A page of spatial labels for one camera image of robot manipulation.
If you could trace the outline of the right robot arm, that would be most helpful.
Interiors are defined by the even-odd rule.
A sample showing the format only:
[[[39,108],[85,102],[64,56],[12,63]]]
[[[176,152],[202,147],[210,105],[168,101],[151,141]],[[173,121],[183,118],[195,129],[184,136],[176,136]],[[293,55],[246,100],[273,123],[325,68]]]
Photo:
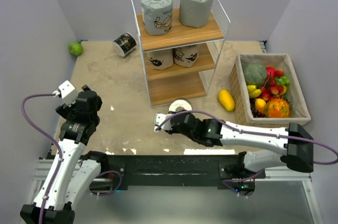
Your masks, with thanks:
[[[235,178],[247,178],[252,173],[270,167],[286,166],[290,170],[311,173],[314,170],[312,136],[299,124],[288,127],[263,128],[238,125],[215,117],[200,120],[187,111],[157,114],[155,131],[182,134],[206,147],[239,145],[258,149],[238,155],[236,164],[227,166]]]

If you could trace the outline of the grey roll cartoon print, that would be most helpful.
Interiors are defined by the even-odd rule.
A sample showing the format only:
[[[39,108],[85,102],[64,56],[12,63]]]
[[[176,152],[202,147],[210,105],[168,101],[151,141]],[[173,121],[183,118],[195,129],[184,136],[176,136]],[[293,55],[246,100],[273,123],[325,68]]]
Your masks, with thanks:
[[[144,28],[149,35],[164,35],[171,30],[172,0],[141,0]]]

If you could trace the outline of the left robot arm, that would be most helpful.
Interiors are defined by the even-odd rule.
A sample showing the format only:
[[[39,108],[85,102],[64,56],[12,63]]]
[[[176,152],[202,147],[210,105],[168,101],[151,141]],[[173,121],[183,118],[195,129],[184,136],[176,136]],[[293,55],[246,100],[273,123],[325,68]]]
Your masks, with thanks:
[[[69,81],[52,95],[63,100],[55,111],[65,122],[59,141],[54,142],[57,153],[42,188],[32,203],[22,206],[20,216],[25,223],[73,223],[75,208],[90,183],[109,173],[105,153],[89,152],[82,157],[100,123],[101,98],[86,85],[78,91]]]

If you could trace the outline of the brown roll sheep logo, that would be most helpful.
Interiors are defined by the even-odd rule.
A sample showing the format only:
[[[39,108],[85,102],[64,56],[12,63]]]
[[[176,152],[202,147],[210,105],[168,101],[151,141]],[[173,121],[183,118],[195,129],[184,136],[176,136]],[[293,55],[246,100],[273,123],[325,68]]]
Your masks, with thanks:
[[[150,62],[150,67],[155,70],[167,69],[174,63],[172,49],[147,52],[147,58]]]

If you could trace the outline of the grey roll white label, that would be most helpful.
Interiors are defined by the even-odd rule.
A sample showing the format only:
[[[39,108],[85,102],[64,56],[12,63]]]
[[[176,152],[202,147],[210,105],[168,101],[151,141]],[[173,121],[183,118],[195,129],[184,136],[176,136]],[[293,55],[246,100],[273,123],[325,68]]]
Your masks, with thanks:
[[[189,27],[207,25],[214,0],[180,0],[180,22]]]

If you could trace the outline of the black paper roll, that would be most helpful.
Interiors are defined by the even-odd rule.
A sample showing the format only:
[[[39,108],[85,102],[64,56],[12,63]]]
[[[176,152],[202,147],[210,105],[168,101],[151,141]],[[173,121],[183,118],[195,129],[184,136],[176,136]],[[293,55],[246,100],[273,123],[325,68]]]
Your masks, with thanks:
[[[137,42],[134,37],[126,32],[112,42],[112,50],[118,56],[124,58],[128,56],[135,48]]]

